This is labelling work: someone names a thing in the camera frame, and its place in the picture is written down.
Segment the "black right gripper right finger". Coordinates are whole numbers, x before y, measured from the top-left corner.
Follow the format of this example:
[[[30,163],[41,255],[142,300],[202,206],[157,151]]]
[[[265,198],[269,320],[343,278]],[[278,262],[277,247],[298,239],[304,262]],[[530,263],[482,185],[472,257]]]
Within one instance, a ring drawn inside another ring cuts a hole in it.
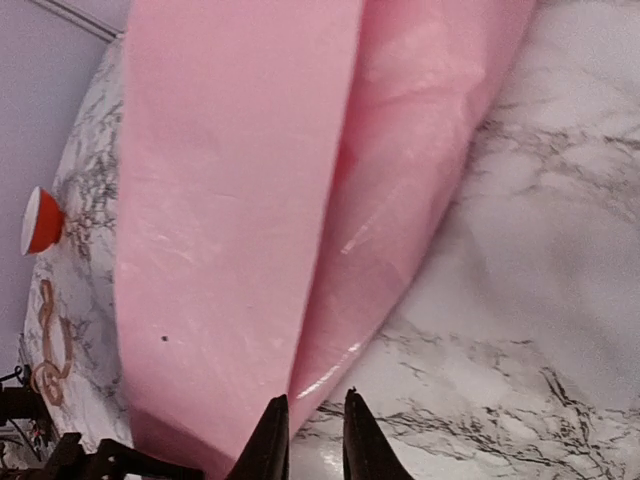
[[[344,402],[342,458],[344,479],[413,480],[355,388]]]

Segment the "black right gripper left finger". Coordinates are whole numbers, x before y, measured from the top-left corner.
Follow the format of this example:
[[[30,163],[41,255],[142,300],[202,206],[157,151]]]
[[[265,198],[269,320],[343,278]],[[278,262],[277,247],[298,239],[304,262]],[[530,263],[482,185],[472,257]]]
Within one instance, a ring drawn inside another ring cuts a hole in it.
[[[227,480],[289,478],[289,403],[286,394],[272,398]]]

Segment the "beige raffia ribbon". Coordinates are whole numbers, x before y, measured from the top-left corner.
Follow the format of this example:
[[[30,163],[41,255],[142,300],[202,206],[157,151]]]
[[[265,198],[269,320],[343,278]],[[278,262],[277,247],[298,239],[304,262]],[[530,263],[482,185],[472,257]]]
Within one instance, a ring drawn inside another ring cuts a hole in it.
[[[39,285],[42,304],[38,312],[38,321],[42,331],[43,359],[33,369],[30,379],[31,388],[43,396],[50,405],[60,407],[64,392],[62,382],[66,380],[73,366],[73,338],[71,322],[65,317],[55,317],[54,291],[50,280],[43,279]],[[54,320],[59,323],[64,346],[62,365],[56,362],[52,342]]]

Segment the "pink wrapping paper sheet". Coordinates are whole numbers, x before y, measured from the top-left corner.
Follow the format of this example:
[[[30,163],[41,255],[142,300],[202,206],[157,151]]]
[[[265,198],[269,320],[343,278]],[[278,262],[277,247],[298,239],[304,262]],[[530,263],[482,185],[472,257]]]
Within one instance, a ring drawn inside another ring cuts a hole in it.
[[[135,446],[230,470],[411,283],[530,1],[136,1],[115,304]]]

